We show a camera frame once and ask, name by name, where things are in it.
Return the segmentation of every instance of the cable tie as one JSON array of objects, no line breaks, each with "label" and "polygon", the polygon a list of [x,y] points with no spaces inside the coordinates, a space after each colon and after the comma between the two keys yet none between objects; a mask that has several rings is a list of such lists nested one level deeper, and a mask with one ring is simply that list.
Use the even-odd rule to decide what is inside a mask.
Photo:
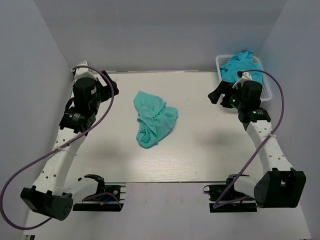
[{"label": "cable tie", "polygon": [[277,135],[271,133],[271,128],[269,129],[269,132],[264,137],[266,138],[268,136],[270,136],[270,138],[276,138],[277,137]]},{"label": "cable tie", "polygon": [[75,156],[75,157],[78,156],[78,154],[76,154],[76,153],[74,153],[74,152],[72,152],[72,151],[69,151],[69,150],[67,150],[67,149],[65,149],[65,148],[63,148],[63,147],[60,147],[60,146],[56,146],[55,149],[58,149],[60,152],[70,153],[70,154],[72,154],[72,155]]}]

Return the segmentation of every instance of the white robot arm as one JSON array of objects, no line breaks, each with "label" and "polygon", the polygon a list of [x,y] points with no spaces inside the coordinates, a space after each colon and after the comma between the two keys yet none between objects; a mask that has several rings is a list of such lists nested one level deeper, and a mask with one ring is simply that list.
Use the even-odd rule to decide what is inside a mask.
[{"label": "white robot arm", "polygon": [[[88,63],[85,61],[80,65],[88,66]],[[105,71],[102,73],[110,80],[114,94],[117,95],[117,84]],[[103,86],[91,70],[78,68],[74,72],[72,95],[66,104],[53,148],[60,148],[62,144],[89,129],[96,120],[100,103],[110,97],[110,86]],[[104,191],[104,179],[93,174],[80,176],[77,183],[65,186],[70,166],[86,137],[83,135],[51,155],[32,187],[22,190],[20,196],[32,211],[64,220],[74,204],[85,197]]]},{"label": "white robot arm", "polygon": [[[251,137],[255,147],[260,149],[260,157],[264,176],[254,179],[247,175],[241,175],[227,198],[230,202],[239,197],[252,197],[260,208],[295,208],[300,200],[306,176],[303,171],[296,171],[288,162],[282,152],[277,139],[271,135],[272,124],[268,112],[260,107],[260,95],[262,85],[252,81],[248,72],[238,72],[239,81],[235,84],[221,81],[215,91],[208,95],[213,104],[217,104],[221,94],[224,94],[221,105],[224,108],[236,108],[238,118],[243,124],[244,129]],[[235,175],[229,176],[226,187]],[[211,200],[217,200],[220,193],[210,196]]]}]

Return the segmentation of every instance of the white wall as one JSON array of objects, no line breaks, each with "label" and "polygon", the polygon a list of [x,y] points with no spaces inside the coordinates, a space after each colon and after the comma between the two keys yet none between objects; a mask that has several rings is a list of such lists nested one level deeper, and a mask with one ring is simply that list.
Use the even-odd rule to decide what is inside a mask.
[{"label": "white wall", "polygon": [[[300,203],[312,239],[320,239],[319,26],[319,0],[289,0],[259,54],[264,69],[284,90],[285,113],[277,137],[295,169],[306,174]],[[275,123],[281,102],[274,84],[272,92],[269,112]]]},{"label": "white wall", "polygon": [[[53,146],[64,104],[71,90],[69,66],[32,0],[0,1],[0,187],[18,169]],[[43,164],[9,185],[4,209],[24,225],[27,206],[20,199]],[[19,239],[0,217],[1,239]]]},{"label": "white wall", "polygon": [[117,71],[212,70],[258,52],[286,0],[35,0],[69,65]]}]

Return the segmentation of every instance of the plastic basket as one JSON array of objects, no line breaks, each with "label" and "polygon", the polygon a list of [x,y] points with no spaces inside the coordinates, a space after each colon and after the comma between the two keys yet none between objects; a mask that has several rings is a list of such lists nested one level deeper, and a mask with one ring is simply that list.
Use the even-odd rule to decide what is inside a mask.
[{"label": "plastic basket", "polygon": [[[217,56],[215,58],[216,69],[217,69],[217,72],[218,72],[218,77],[219,77],[219,81],[220,82],[222,81],[221,73],[220,73],[220,67],[222,65],[225,65],[229,61],[229,59],[231,57],[233,57],[233,56],[234,55],[219,55],[219,56]],[[260,64],[261,69],[262,70],[264,69],[262,67],[262,64],[261,64],[259,58],[257,58],[256,56],[253,56],[253,62]],[[271,93],[271,90],[270,90],[270,87],[269,87],[268,80],[267,80],[265,75],[263,75],[263,77],[262,77],[262,93],[261,93],[260,99],[261,99],[262,102],[270,101],[272,99],[272,93]]]}]

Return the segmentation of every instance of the crumpled towel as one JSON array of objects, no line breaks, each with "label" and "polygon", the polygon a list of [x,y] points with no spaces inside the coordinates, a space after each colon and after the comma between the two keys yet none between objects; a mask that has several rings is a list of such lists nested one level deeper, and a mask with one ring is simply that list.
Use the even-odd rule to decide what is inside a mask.
[{"label": "crumpled towel", "polygon": [[[227,64],[222,65],[220,67],[221,79],[234,84],[239,79],[237,75],[238,71],[249,69],[261,69],[260,64],[254,62],[252,57],[252,51],[238,52],[236,55],[229,59]],[[262,84],[262,72],[251,71],[250,74],[253,81]]]},{"label": "crumpled towel", "polygon": [[161,97],[139,91],[133,100],[138,112],[139,131],[136,140],[143,148],[150,148],[170,133],[178,117],[178,110],[166,106]]}]

